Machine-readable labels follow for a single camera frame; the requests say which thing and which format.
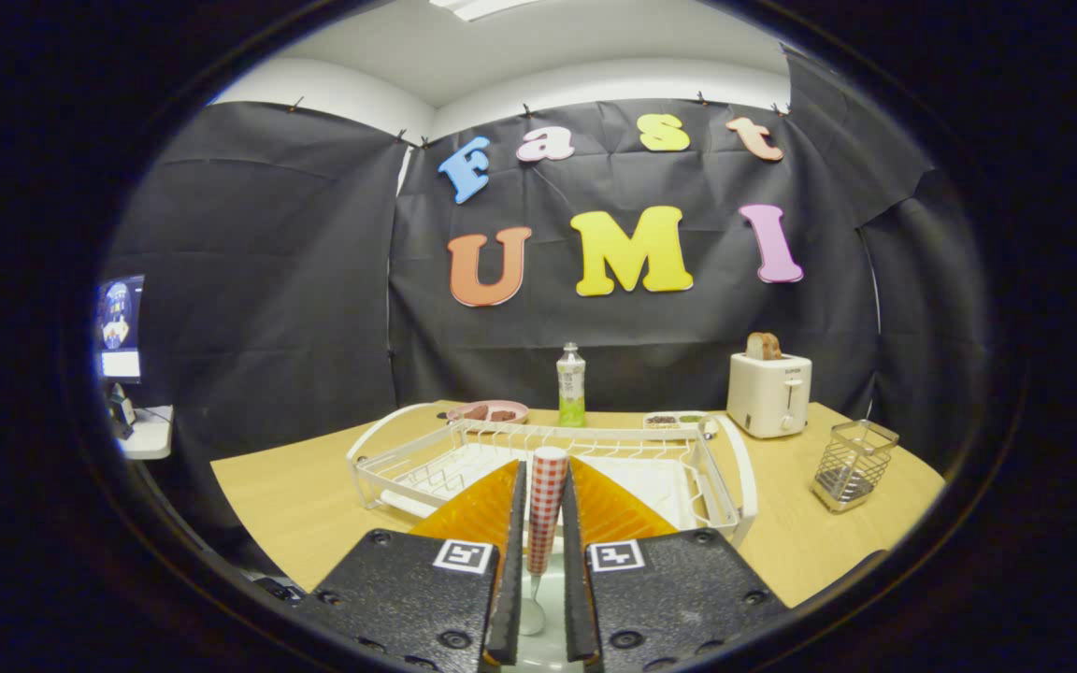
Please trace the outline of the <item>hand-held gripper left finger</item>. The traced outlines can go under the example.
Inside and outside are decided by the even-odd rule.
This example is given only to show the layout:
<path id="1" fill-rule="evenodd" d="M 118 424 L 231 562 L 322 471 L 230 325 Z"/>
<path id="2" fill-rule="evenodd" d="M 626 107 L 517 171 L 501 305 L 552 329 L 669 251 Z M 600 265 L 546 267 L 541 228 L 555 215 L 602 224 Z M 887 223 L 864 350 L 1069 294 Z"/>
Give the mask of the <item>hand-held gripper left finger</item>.
<path id="1" fill-rule="evenodd" d="M 517 659 L 527 468 L 510 461 L 407 533 L 364 533 L 296 613 L 352 646 L 437 672 Z"/>

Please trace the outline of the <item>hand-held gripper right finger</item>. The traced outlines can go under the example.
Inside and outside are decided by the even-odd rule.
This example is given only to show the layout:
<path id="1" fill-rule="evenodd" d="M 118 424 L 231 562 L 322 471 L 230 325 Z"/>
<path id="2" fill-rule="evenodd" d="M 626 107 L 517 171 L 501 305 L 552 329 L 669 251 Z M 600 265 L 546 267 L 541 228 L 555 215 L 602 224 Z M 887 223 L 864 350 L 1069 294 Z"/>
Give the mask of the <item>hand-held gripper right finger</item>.
<path id="1" fill-rule="evenodd" d="M 717 528 L 680 531 L 577 457 L 561 508 L 567 659 L 586 672 L 685 664 L 789 613 Z"/>

